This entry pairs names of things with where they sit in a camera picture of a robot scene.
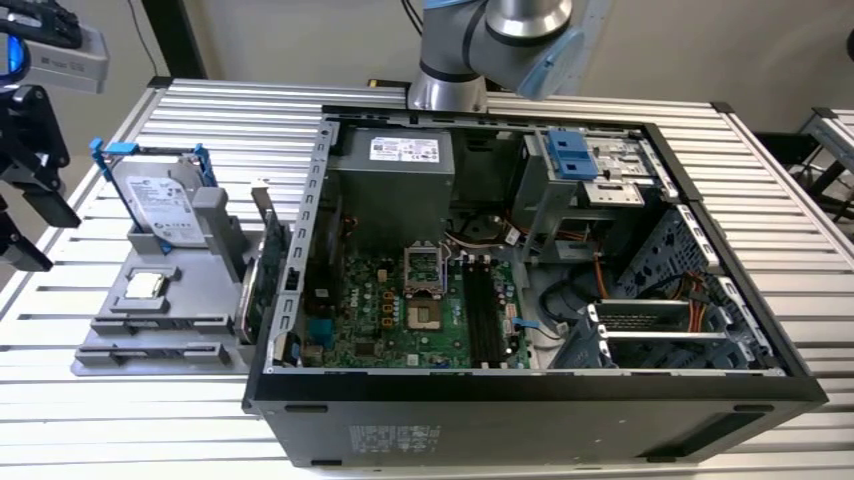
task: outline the metal slotted table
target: metal slotted table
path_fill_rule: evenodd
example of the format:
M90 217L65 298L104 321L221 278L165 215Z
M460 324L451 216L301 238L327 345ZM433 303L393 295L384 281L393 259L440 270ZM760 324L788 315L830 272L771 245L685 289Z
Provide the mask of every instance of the metal slotted table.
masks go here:
M812 195L820 195L844 170L854 172L854 110L815 108L814 112L802 132L812 135L836 159L808 188Z
M321 104L403 107L400 89L293 87L174 80L149 88L113 141L210 149L228 209L260 229L249 182L268 179L280 214L299 207ZM854 477L854 247L735 115L705 103L496 94L497 114L653 122L705 198L830 403L696 466L607 470L393 468L296 470L262 421L240 410L236 376L93 377L69 372L129 244L129 220L94 171L72 196L82 225L48 229L56 262L13 277L0 295L0 470L12 478L529 478L668 476Z

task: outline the blue latch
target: blue latch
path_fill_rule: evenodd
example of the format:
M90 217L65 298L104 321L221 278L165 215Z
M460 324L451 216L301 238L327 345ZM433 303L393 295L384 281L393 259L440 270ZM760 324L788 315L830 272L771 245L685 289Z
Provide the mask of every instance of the blue latch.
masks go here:
M548 130L545 150L556 165L557 177L561 179L592 180L599 176L599 168L580 132Z

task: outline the blue clip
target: blue clip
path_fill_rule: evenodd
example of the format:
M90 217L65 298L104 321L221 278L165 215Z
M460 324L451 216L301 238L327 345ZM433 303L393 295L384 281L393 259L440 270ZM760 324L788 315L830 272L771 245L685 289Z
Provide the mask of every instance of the blue clip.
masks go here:
M92 150L92 160L94 160L94 165L97 166L97 169L100 170L101 175L104 176L104 180L106 180L106 182L110 183L113 188L116 189L116 195L118 196L121 205L124 205L124 209L128 211L128 216L130 217L130 221L133 222L133 231L137 233L141 233L142 225L141 223L138 223L138 220L133 216L133 210L130 209L130 204L128 203L126 198L124 198L124 194L121 193L121 189L118 188L118 185L116 185L116 178L112 175L112 170L109 169L109 166L106 165L106 159L104 158L104 153L108 153L109 155L132 155L134 151L133 149L128 148L129 145L132 145L136 149L138 148L138 146L134 143L112 143L106 146L106 152L104 152L102 150L104 140L101 140L100 137L94 137L89 142L89 149ZM157 240L160 243L160 251L162 251L162 254L165 255L172 251L172 245L169 244L169 242L166 242L161 238L157 238Z
M539 322L536 320L521 320L519 317L512 319L512 324L519 325L521 328L539 328Z
M599 167L587 150L584 136L579 132L548 130L545 150L557 166L557 176L561 179L593 180L599 176Z
M106 145L104 153L109 155L134 155L138 152L138 144L130 142L116 142Z
M196 143L196 146L192 149L192 153L198 156L198 160L201 163L201 181L205 187L216 187L218 183L216 182L216 177L213 176L213 167L210 165L210 153L208 149L201 146L200 143Z

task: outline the green circuit board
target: green circuit board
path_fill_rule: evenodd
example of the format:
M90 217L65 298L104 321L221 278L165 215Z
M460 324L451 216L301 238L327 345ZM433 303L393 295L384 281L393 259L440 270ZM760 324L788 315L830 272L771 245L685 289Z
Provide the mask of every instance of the green circuit board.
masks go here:
M419 272L419 279L421 275L428 276L427 258L423 268L420 265L413 267ZM448 284L441 300L407 299L403 295L403 257L392 259L349 256L344 264L337 317L333 319L333 345L323 352L321 362L317 358L313 359L313 363L321 365L311 366L472 368L461 268L457 261L448 262ZM377 274L379 270L384 270L384 275ZM496 289L495 309L503 334L509 329L505 303L512 304L511 311L517 311L519 306L509 266L499 263L491 272ZM516 338L520 348L505 359L507 366L527 368L524 333L519 332Z

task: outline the sticker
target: sticker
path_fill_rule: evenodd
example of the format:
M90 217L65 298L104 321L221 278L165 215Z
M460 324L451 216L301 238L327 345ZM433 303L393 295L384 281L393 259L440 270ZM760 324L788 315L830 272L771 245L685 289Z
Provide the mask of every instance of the sticker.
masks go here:
M133 176L125 183L153 234L176 246L205 245L181 184L170 178Z
M439 163L439 140L376 137L371 140L371 160Z
M439 445L439 425L351 425L353 453L433 453Z
M509 227L509 232L507 232L507 236L504 237L504 243L512 247L517 241L519 230L516 230L515 227Z
M592 248L587 242L555 240L560 260L592 260Z

